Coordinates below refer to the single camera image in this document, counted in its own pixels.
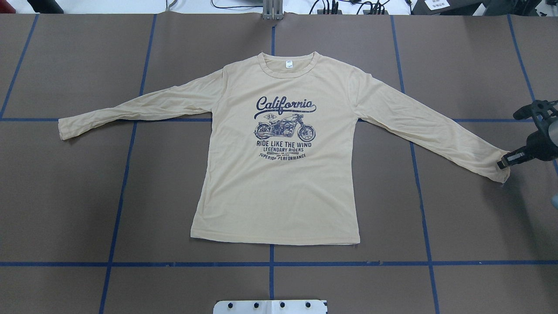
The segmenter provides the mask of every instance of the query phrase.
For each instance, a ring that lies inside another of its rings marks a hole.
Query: long sleeve shirt
[[[507,151],[370,74],[317,52],[261,53],[181,86],[60,119],[60,138],[117,119],[203,112],[213,114],[212,133],[192,237],[359,243],[351,166],[359,118],[493,181],[509,177],[509,168],[496,164]]]

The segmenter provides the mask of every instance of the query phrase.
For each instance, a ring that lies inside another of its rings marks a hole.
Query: gray metal bracket
[[[283,0],[263,0],[264,20],[283,20]]]

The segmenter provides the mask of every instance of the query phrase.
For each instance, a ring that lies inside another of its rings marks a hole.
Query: motorcycle wheel
[[[304,128],[299,129],[299,138],[303,142],[309,142],[316,138],[316,131],[311,125],[305,125]]]
[[[269,139],[270,137],[268,135],[258,135],[258,133],[263,133],[266,131],[266,129],[269,127],[270,125],[267,123],[262,123],[260,125],[258,125],[256,127],[256,131],[254,134],[256,134],[256,137],[259,138],[260,140],[265,140],[265,139]]]

